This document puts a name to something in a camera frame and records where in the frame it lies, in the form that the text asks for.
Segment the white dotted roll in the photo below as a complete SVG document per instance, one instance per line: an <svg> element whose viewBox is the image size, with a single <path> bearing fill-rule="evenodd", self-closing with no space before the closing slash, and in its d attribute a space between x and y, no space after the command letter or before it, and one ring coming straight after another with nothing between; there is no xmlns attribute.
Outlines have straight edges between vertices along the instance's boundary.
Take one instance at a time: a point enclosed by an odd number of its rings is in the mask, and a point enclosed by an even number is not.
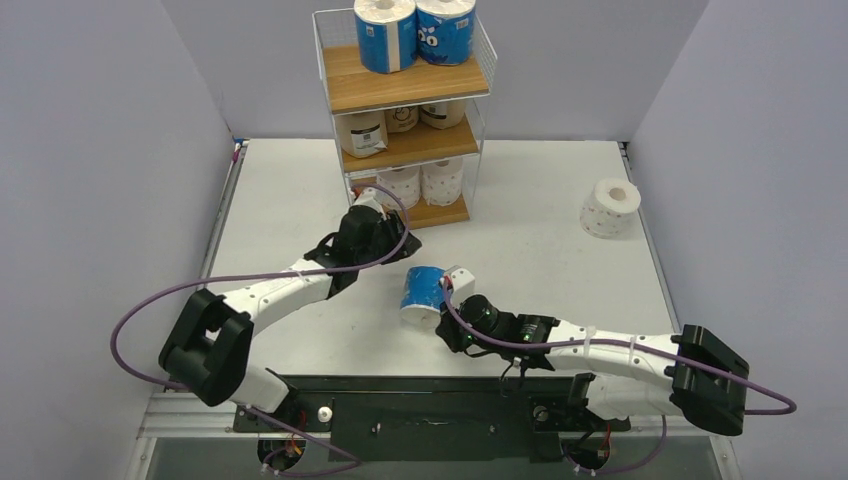
<svg viewBox="0 0 848 480"><path fill-rule="evenodd" d="M421 168L419 166L378 172L376 181L378 185L390 190L406 209L413 208L421 198Z"/></svg>
<svg viewBox="0 0 848 480"><path fill-rule="evenodd" d="M453 158L421 167L421 194L427 205L449 206L463 189L464 160Z"/></svg>

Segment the brown cartoon printed roll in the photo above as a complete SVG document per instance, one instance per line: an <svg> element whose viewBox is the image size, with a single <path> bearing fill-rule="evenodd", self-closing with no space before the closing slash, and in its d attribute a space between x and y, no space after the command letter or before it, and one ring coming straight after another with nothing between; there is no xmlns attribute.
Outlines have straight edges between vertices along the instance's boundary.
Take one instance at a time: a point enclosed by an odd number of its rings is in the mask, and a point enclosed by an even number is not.
<svg viewBox="0 0 848 480"><path fill-rule="evenodd" d="M383 111L389 133L407 132L419 122L419 107L390 108Z"/></svg>

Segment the blue roll edge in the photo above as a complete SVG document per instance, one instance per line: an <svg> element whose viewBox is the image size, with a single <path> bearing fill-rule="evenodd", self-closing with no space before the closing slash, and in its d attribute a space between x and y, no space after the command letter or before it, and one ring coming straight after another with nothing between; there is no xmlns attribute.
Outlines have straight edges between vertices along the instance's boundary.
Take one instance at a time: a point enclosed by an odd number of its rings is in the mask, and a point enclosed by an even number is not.
<svg viewBox="0 0 848 480"><path fill-rule="evenodd" d="M414 327L434 329L441 321L443 294L440 281L445 270L435 266L415 266L407 271L399 315Z"/></svg>

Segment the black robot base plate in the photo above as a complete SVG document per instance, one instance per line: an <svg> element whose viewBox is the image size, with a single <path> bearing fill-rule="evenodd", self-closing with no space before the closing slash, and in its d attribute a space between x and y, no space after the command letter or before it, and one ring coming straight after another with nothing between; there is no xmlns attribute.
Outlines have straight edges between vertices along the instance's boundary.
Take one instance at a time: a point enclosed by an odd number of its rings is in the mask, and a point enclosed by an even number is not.
<svg viewBox="0 0 848 480"><path fill-rule="evenodd" d="M631 428L589 411L593 379L293 375L274 416L364 462L553 462L562 440Z"/></svg>

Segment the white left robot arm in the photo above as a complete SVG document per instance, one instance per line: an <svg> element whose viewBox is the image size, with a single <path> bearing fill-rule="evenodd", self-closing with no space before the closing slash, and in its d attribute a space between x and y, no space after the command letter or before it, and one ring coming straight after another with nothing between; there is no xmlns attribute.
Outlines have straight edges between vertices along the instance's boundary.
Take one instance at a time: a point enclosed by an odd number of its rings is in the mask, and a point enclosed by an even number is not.
<svg viewBox="0 0 848 480"><path fill-rule="evenodd" d="M358 278L359 266L386 265L416 253L421 241L398 211L351 207L336 231L298 259L284 278L218 295L203 288L186 301L158 364L204 404L251 405L272 429L291 427L298 402L269 368L251 359L253 338L285 316L332 298Z"/></svg>

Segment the brown paper roll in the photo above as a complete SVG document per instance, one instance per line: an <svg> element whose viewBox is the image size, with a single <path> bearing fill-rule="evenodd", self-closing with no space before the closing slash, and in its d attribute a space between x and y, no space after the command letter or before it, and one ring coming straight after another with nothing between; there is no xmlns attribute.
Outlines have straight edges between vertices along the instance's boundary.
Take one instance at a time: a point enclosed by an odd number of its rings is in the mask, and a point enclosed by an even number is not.
<svg viewBox="0 0 848 480"><path fill-rule="evenodd" d="M444 130L457 126L465 116L466 101L450 100L419 106L420 121L430 127Z"/></svg>

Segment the white wire wooden shelf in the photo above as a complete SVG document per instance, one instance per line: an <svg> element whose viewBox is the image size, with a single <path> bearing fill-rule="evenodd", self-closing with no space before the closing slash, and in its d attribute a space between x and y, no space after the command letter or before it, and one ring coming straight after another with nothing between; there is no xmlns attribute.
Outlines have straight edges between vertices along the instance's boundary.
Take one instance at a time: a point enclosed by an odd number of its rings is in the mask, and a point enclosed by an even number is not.
<svg viewBox="0 0 848 480"><path fill-rule="evenodd" d="M417 60L395 73L361 62L351 8L312 15L320 79L347 188L382 181L403 195L411 227L471 217L486 138L486 102L497 54L479 19L470 58L457 66Z"/></svg>

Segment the white roll near right wall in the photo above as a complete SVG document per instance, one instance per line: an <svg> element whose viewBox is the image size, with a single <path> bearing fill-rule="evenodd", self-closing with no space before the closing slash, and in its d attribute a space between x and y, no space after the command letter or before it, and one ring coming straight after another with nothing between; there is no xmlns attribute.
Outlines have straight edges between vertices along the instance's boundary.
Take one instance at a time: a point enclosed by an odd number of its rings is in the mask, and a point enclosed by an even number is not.
<svg viewBox="0 0 848 480"><path fill-rule="evenodd" d="M599 180L580 209L582 229L602 239L617 238L637 223L641 194L631 182L619 178Z"/></svg>

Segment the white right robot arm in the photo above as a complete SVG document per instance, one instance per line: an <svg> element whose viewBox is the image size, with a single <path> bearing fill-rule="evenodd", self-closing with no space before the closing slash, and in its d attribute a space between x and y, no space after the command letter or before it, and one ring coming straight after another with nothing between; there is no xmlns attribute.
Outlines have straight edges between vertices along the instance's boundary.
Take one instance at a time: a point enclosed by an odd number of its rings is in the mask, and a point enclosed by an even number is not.
<svg viewBox="0 0 848 480"><path fill-rule="evenodd" d="M710 330L686 325L677 334L635 335L582 327L550 316L495 308L481 294L459 307L440 305L437 335L455 352L475 346L520 370L588 374L589 383L564 400L578 427L600 419L681 416L710 433L743 431L749 364Z"/></svg>

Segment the blue white roll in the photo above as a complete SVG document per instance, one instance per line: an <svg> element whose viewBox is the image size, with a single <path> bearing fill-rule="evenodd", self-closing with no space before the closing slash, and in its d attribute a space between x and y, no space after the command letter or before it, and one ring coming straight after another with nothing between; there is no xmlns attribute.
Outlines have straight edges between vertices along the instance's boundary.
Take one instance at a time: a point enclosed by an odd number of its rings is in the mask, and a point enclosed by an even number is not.
<svg viewBox="0 0 848 480"><path fill-rule="evenodd" d="M473 52L475 0L416 1L418 54L434 65L455 66Z"/></svg>
<svg viewBox="0 0 848 480"><path fill-rule="evenodd" d="M356 0L353 11L360 61L369 71L400 72L417 59L414 1Z"/></svg>

